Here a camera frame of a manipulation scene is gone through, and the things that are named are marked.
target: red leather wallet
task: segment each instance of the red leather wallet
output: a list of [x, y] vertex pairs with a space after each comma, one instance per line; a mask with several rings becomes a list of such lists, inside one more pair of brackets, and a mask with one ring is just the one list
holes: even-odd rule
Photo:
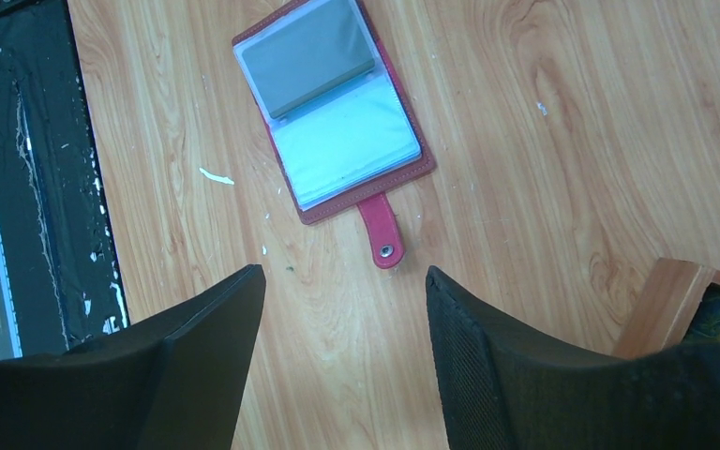
[[[309, 0], [292, 0], [291, 2], [285, 4], [260, 22], [251, 26], [247, 31], [234, 37], [232, 45], [235, 46], [236, 44], [255, 36], [267, 26], [291, 13], [296, 8], [303, 6], [308, 1]], [[363, 220], [366, 223], [373, 260], [380, 268], [388, 269], [394, 267], [401, 261], [404, 256], [404, 245], [398, 231], [395, 215], [393, 214], [390, 203], [387, 201], [385, 196], [385, 191], [431, 172], [436, 167], [436, 161], [432, 156], [426, 139], [424, 139], [422, 129], [415, 118], [413, 106], [404, 91], [401, 79], [390, 61], [390, 56], [380, 41], [379, 34], [369, 19], [368, 11], [365, 5], [361, 0], [356, 0], [356, 2], [363, 16], [363, 20], [366, 22], [368, 31], [374, 41], [374, 45], [379, 51], [382, 62], [391, 77], [398, 99], [412, 126], [415, 138], [420, 144], [420, 157], [391, 172], [386, 172], [367, 180], [356, 187], [352, 187], [336, 197], [313, 206], [307, 211], [303, 211], [294, 197], [291, 181], [283, 166], [271, 130], [265, 120], [263, 120], [263, 123], [265, 124], [266, 131], [269, 134], [269, 141], [272, 143], [272, 147], [275, 150], [277, 163], [280, 165], [280, 169], [285, 177], [286, 185], [291, 193], [293, 204], [296, 207], [297, 213], [299, 214], [302, 222], [306, 225], [310, 225], [357, 205], [360, 209], [361, 215], [363, 216]]]

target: paper scrap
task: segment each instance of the paper scrap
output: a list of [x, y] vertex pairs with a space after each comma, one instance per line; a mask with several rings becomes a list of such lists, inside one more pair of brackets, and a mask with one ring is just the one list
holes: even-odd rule
[[226, 185], [235, 185], [235, 183], [233, 182], [233, 180], [230, 179], [230, 178], [228, 178], [227, 176], [217, 176], [217, 175], [214, 175], [214, 174], [210, 173], [209, 171], [207, 171], [206, 169], [204, 169], [204, 168], [202, 168], [202, 167], [200, 168], [200, 173], [202, 173], [203, 175], [205, 175], [205, 177], [208, 178], [208, 179], [211, 180], [211, 181], [216, 181], [217, 183], [224, 183], [224, 184], [226, 184]]

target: red strap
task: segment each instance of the red strap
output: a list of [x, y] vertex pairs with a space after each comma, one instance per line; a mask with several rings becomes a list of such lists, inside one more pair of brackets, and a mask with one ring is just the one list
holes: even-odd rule
[[371, 256], [381, 269], [390, 269], [404, 258], [404, 242], [398, 233], [396, 217], [384, 192], [357, 204], [366, 222]]

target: open box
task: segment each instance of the open box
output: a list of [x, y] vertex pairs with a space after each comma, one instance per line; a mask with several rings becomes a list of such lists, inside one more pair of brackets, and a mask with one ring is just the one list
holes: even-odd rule
[[696, 262], [661, 258], [653, 267], [613, 356], [634, 359], [679, 344], [720, 271]]

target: wood grain surface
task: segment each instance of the wood grain surface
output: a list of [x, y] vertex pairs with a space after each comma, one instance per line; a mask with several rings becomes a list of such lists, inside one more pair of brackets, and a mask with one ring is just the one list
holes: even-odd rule
[[132, 320], [268, 276], [234, 448], [445, 448], [430, 264], [600, 352], [659, 256], [720, 269], [720, 2], [367, 0], [439, 164], [390, 272], [285, 191], [230, 45], [280, 0], [69, 4]]

